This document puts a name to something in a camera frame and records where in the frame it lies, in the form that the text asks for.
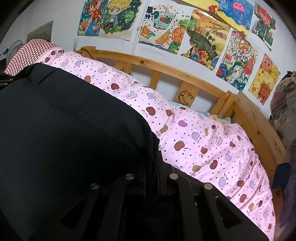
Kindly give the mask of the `red checkered pillow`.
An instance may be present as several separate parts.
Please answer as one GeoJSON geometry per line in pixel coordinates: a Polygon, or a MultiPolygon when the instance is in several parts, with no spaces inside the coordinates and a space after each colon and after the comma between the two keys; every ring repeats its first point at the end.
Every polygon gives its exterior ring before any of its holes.
{"type": "Polygon", "coordinates": [[[55,50],[59,46],[43,39],[32,39],[23,45],[9,61],[4,73],[17,75],[25,67],[32,65],[47,51],[55,50]]]}

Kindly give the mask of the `oranges and cup drawing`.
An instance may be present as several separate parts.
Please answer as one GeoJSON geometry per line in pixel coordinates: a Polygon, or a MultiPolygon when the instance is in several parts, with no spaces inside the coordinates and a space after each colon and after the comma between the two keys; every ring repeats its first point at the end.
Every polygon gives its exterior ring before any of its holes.
{"type": "Polygon", "coordinates": [[[140,29],[139,43],[177,54],[190,13],[177,5],[148,6],[140,29]]]}

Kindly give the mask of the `wooden bed frame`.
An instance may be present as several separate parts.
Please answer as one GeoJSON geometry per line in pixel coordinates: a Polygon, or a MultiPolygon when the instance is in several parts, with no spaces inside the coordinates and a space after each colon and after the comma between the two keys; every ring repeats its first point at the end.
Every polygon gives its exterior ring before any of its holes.
{"type": "Polygon", "coordinates": [[[233,94],[230,91],[215,87],[205,80],[184,72],[175,67],[159,63],[140,56],[113,51],[97,50],[86,46],[77,50],[77,53],[92,59],[110,59],[115,61],[115,68],[130,74],[134,65],[151,69],[150,88],[156,89],[161,74],[177,78],[182,81],[179,92],[189,91],[191,97],[186,100],[192,104],[200,91],[208,92],[217,98],[217,102],[210,110],[211,114],[220,114],[224,118],[230,117],[239,124],[251,139],[255,150],[262,161],[271,183],[275,180],[275,171],[278,165],[287,161],[287,151],[280,137],[262,114],[259,108],[252,103],[242,92],[233,94]]]}

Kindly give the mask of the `landscape dinosaur drawing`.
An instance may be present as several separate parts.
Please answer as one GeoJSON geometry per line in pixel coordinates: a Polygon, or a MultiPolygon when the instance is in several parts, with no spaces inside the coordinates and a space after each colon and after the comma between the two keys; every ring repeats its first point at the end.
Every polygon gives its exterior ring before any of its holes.
{"type": "Polygon", "coordinates": [[[181,55],[213,70],[224,50],[230,26],[194,9],[188,22],[186,51],[181,55]]]}

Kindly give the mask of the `red 2024 festive drawing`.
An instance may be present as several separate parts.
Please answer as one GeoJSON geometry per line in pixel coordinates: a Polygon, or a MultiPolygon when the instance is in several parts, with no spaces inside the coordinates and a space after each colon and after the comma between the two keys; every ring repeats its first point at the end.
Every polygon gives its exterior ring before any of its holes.
{"type": "Polygon", "coordinates": [[[216,76],[242,91],[250,79],[258,54],[251,42],[233,31],[216,76]]]}

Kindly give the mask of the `standing electric fan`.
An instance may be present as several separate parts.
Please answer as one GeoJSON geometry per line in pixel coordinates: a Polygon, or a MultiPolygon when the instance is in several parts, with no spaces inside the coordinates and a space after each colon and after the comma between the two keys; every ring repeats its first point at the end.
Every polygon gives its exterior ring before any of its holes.
{"type": "Polygon", "coordinates": [[[23,42],[21,40],[15,41],[9,48],[6,48],[1,55],[4,56],[6,64],[8,64],[13,56],[22,48],[23,42]]]}

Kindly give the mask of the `pink apple-print quilt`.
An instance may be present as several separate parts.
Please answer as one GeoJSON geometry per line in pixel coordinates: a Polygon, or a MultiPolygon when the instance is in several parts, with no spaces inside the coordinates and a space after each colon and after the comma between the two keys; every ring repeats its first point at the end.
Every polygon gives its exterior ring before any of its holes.
{"type": "Polygon", "coordinates": [[[132,76],[59,47],[42,50],[37,62],[72,73],[135,109],[159,138],[167,163],[214,185],[273,240],[276,219],[269,179],[238,124],[171,105],[132,76]]]}

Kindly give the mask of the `mermaid girl drawing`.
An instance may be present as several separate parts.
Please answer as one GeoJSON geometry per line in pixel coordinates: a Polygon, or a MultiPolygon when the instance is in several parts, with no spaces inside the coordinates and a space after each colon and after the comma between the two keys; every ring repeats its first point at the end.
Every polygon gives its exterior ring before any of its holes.
{"type": "Polygon", "coordinates": [[[78,36],[99,35],[107,4],[108,1],[106,0],[85,2],[79,21],[78,36]]]}

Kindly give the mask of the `black winter jacket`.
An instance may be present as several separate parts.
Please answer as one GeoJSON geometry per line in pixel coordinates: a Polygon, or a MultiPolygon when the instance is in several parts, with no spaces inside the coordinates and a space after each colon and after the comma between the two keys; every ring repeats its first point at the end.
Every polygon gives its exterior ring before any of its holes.
{"type": "Polygon", "coordinates": [[[34,64],[1,91],[1,240],[170,240],[159,140],[133,108],[34,64]]]}

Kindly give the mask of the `blue sea beach drawing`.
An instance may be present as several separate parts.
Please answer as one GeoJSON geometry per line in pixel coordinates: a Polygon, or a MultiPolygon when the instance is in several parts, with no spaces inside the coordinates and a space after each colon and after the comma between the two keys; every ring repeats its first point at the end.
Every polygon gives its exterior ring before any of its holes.
{"type": "Polygon", "coordinates": [[[216,14],[232,28],[248,35],[250,31],[254,6],[245,0],[192,0],[184,1],[190,5],[216,14]]]}

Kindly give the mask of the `yellow bear drawing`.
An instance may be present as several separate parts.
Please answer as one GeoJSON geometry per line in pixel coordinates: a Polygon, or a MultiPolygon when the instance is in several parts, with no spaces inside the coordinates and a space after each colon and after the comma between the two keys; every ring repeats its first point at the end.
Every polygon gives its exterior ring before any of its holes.
{"type": "Polygon", "coordinates": [[[268,100],[278,78],[280,71],[274,61],[264,54],[260,67],[248,91],[264,105],[268,100]]]}

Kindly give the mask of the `red-haired green-coat figure drawing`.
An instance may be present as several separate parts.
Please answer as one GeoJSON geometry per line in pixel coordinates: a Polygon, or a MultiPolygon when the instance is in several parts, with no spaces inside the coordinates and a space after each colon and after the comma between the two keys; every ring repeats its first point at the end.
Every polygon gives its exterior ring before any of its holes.
{"type": "Polygon", "coordinates": [[[255,15],[258,22],[253,30],[271,50],[276,36],[275,19],[258,3],[255,3],[255,15]]]}

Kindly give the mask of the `blond boy drawing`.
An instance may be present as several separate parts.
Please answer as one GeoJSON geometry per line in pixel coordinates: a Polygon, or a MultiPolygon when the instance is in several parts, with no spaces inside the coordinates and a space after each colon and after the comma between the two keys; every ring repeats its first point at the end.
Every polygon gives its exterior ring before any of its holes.
{"type": "Polygon", "coordinates": [[[141,5],[139,0],[108,1],[99,37],[130,41],[141,5]]]}

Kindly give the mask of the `bagged bedding bundle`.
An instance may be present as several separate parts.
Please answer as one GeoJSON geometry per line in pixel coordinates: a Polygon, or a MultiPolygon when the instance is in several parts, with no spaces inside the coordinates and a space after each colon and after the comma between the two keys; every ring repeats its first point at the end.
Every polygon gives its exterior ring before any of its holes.
{"type": "Polygon", "coordinates": [[[287,72],[270,101],[271,123],[284,146],[295,145],[295,71],[287,72]]]}

